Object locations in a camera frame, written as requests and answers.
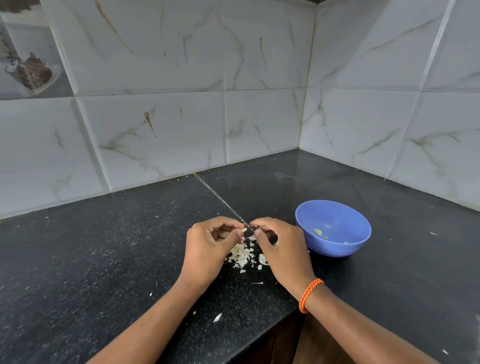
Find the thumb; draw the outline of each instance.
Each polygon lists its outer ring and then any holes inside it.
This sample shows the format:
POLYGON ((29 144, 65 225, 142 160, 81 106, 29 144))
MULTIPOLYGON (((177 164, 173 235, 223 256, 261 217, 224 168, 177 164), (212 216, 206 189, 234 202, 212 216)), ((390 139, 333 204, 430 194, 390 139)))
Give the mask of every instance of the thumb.
POLYGON ((273 258, 275 247, 270 243, 267 235, 262 229, 255 230, 255 233, 253 235, 255 236, 255 238, 257 238, 258 245, 260 245, 260 249, 265 255, 267 262, 270 262, 270 259, 273 258))
POLYGON ((221 243, 226 250, 225 255, 227 255, 235 245, 241 242, 242 236, 243 232, 241 229, 235 229, 230 232, 227 238, 221 243))

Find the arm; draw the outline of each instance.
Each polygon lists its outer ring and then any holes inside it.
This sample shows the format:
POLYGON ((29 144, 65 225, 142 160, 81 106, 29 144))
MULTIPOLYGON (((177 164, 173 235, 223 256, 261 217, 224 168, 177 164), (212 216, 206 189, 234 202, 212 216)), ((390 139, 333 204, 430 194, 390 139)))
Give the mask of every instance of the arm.
MULTIPOLYGON (((315 279, 307 245, 300 228, 273 218, 251 222, 258 244, 275 278, 297 301, 315 279), (272 245, 268 236, 276 234, 272 245)), ((319 284, 305 308, 320 321, 357 364, 438 364, 397 335, 374 323, 319 284)))
POLYGON ((217 277, 243 236, 243 224, 225 217, 199 222, 187 232, 185 260, 177 282, 137 321, 90 359, 97 363, 156 363, 196 300, 217 277))

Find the black granite countertop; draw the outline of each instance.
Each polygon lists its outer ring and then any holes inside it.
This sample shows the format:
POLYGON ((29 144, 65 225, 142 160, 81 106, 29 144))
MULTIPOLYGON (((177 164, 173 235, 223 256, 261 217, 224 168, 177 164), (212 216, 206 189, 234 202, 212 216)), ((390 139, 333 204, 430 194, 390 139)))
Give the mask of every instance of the black granite countertop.
MULTIPOLYGON (((312 253, 316 274, 441 363, 479 362, 480 213, 298 150, 200 176, 246 221, 294 223, 311 199, 357 209, 371 238, 312 253)), ((235 216, 189 175, 2 220, 0 362, 85 362, 171 287, 186 230, 218 215, 235 216)), ((228 362, 295 312, 269 269, 246 270, 223 266, 161 362, 228 362)))

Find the left hand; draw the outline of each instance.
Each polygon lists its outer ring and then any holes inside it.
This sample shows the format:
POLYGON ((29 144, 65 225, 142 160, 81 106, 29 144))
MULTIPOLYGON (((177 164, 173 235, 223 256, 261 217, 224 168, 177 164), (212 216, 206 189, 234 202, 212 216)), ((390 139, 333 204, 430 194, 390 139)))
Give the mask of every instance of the left hand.
POLYGON ((187 232, 187 246, 180 278, 204 292, 218 276, 225 257, 240 243, 244 225, 219 216, 197 222, 187 232))

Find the right hand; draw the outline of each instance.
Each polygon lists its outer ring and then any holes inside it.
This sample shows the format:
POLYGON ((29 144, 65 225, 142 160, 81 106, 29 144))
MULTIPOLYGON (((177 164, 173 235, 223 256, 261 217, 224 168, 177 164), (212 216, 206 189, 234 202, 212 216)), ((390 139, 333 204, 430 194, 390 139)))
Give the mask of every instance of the right hand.
POLYGON ((250 225, 258 227, 254 236, 275 278, 299 301, 316 278, 302 229, 276 218, 258 218, 250 225), (275 245, 267 237, 272 233, 278 237, 275 245))

